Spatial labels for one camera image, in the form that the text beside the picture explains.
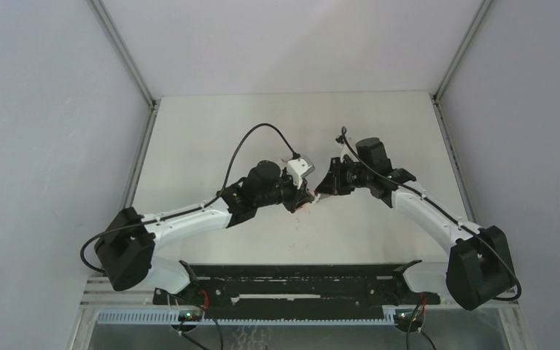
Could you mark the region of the staple box tray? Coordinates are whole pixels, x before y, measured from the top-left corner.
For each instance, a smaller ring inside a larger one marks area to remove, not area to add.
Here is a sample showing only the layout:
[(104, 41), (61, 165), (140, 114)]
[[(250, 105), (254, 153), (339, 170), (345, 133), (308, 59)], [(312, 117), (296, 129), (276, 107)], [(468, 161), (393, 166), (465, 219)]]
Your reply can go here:
[(329, 197), (330, 197), (330, 195), (328, 195), (328, 194), (317, 194), (315, 196), (314, 201), (315, 202), (320, 202), (320, 201), (323, 201), (324, 199), (329, 198)]

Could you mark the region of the red white staple box sleeve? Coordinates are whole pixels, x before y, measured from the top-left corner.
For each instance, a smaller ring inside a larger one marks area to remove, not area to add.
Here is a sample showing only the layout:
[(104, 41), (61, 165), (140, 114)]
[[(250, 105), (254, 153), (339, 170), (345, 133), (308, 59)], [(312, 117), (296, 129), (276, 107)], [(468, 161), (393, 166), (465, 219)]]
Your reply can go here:
[(293, 213), (296, 213), (297, 211), (306, 209), (306, 208), (308, 208), (309, 206), (311, 206), (312, 204), (313, 204), (312, 202), (310, 202), (310, 203), (302, 203), (302, 204), (300, 204), (299, 206), (297, 206), (297, 207), (293, 210)]

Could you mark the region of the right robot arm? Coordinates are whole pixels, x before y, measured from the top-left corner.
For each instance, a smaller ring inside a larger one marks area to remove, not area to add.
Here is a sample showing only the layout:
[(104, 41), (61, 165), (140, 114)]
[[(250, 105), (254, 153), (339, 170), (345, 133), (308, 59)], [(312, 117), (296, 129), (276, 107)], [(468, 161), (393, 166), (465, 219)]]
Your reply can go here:
[(449, 296), (471, 311), (496, 300), (513, 302), (522, 294), (505, 233), (482, 227), (453, 213), (431, 196), (404, 168), (395, 168), (382, 141), (371, 137), (351, 144), (339, 135), (340, 156), (330, 161), (315, 189), (320, 198), (350, 195), (366, 189), (378, 201), (417, 224), (446, 253), (446, 262), (414, 260), (402, 266), (392, 283), (401, 303), (421, 293)]

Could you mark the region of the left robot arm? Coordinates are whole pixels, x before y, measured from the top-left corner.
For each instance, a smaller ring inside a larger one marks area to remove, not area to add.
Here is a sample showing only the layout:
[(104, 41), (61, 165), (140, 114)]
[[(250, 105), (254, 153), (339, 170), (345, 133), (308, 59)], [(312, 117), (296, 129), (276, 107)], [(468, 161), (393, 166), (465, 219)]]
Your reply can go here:
[(306, 180), (313, 171), (304, 157), (284, 167), (264, 160), (209, 202), (156, 214), (139, 214), (128, 207), (94, 238), (93, 250), (114, 291), (147, 284), (182, 304), (191, 303), (199, 293), (195, 274), (184, 260), (161, 257), (160, 250), (195, 234), (240, 225), (263, 207), (282, 205), (297, 211), (314, 200)]

